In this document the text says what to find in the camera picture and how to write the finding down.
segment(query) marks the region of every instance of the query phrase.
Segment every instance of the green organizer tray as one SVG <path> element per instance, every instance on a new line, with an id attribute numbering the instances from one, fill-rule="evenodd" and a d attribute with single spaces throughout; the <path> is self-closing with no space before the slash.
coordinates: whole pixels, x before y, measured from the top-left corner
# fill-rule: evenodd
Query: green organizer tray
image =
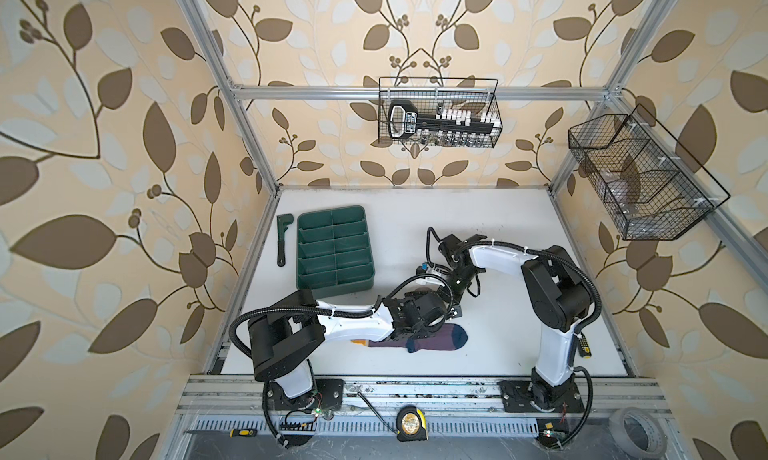
<path id="1" fill-rule="evenodd" d="M 315 299 L 373 287 L 373 256 L 366 211 L 360 205 L 299 215 L 296 288 Z"/>

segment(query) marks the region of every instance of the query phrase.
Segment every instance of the roll of tape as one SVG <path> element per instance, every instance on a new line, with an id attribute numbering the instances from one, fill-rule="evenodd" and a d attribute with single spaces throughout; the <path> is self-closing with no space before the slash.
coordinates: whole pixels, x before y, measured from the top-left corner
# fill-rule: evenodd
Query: roll of tape
<path id="1" fill-rule="evenodd" d="M 629 436 L 627 419 L 635 420 L 648 437 L 648 448 L 643 450 Z M 667 436 L 659 422 L 648 413 L 636 407 L 621 408 L 608 419 L 608 430 L 618 445 L 627 454 L 638 458 L 661 458 L 667 451 Z"/>

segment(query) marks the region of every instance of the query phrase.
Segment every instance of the black wire mesh basket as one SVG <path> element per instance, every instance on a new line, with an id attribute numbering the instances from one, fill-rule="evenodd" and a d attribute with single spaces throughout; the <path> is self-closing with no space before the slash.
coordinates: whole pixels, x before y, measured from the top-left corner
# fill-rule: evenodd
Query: black wire mesh basket
<path id="1" fill-rule="evenodd" d="M 673 140 L 673 153 L 650 134 L 653 127 Z M 624 240 L 678 239 L 730 198 L 642 105 L 630 115 L 603 115 L 571 127 L 568 147 Z M 713 191 L 705 192 L 703 183 Z"/>
<path id="2" fill-rule="evenodd" d="M 379 142 L 493 148 L 504 128 L 497 85 L 485 78 L 381 77 Z"/>

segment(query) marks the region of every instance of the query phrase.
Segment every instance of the screwdriver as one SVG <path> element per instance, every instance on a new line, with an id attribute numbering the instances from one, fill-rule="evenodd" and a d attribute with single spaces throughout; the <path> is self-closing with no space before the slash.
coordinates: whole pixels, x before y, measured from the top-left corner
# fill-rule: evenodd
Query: screwdriver
<path id="1" fill-rule="evenodd" d="M 204 433 L 208 435 L 220 435 L 229 433 L 231 437 L 255 437 L 256 430 L 251 428 L 233 428 L 228 432 L 222 432 L 221 430 L 187 430 L 184 433 Z"/>

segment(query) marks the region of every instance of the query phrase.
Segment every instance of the white table surface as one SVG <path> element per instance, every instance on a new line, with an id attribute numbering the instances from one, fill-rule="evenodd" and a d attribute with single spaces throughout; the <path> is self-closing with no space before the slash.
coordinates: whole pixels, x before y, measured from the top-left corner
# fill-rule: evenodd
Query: white table surface
<path id="1" fill-rule="evenodd" d="M 387 189 L 286 190 L 278 215 L 362 205 L 366 209 L 374 286 L 366 292 L 323 299 L 329 303 L 370 305 L 414 275 L 424 262 L 426 229 L 433 226 L 444 237 L 464 240 L 480 233 L 489 238 L 545 249 L 562 245 L 575 258 L 554 207 L 543 189 Z M 432 260 L 445 264 L 432 241 Z M 286 232 L 286 265 L 277 266 L 277 228 L 272 222 L 242 311 L 273 305 L 296 291 L 296 221 Z M 524 376 L 538 357 L 541 322 L 533 313 L 521 275 L 488 271 L 480 275 L 482 294 L 464 295 L 463 317 L 451 320 L 467 332 L 468 340 L 452 352 L 403 348 L 370 348 L 350 341 L 324 342 L 310 356 L 319 375 L 410 376 Z M 592 375 L 627 374 L 602 317 L 584 329 L 592 357 L 576 365 Z M 246 324 L 239 337 L 250 344 Z M 253 374 L 251 360 L 234 347 L 223 374 Z"/>

